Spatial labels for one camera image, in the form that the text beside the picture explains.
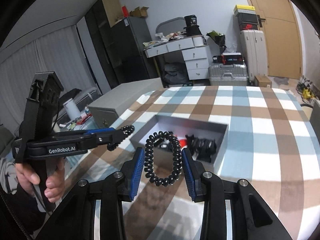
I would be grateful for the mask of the person's left hand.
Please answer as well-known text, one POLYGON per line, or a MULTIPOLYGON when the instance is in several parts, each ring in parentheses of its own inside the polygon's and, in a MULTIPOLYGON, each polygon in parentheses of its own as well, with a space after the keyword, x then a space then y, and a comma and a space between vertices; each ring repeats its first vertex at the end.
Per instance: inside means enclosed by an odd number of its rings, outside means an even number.
MULTIPOLYGON (((22 189, 31 196, 34 196, 33 185, 39 185, 40 178, 29 164, 15 165, 17 179, 22 189)), ((57 168, 46 180, 44 195, 51 203, 57 202, 65 192, 65 161, 59 158, 57 168)))

